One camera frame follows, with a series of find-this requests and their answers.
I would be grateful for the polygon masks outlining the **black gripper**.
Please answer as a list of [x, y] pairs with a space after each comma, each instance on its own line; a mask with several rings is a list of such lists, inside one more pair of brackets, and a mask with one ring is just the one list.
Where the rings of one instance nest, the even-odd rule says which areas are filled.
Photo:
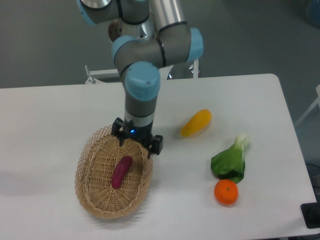
[[119, 141], [122, 147], [126, 139], [138, 142], [148, 150], [148, 158], [159, 155], [163, 149], [163, 136], [152, 135], [153, 122], [145, 126], [134, 125], [133, 120], [123, 121], [117, 117], [111, 127], [111, 134]]

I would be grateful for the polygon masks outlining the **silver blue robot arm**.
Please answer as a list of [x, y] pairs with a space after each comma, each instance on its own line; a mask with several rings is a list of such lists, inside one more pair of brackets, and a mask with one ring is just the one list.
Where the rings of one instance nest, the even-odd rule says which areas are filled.
[[150, 37], [118, 30], [112, 43], [112, 61], [125, 91], [124, 119], [117, 118], [111, 133], [123, 144], [140, 143], [150, 155], [159, 155], [163, 137], [152, 134], [160, 69], [198, 59], [204, 40], [197, 28], [188, 26], [179, 0], [79, 0], [79, 11], [89, 25], [119, 20], [141, 27], [150, 22]]

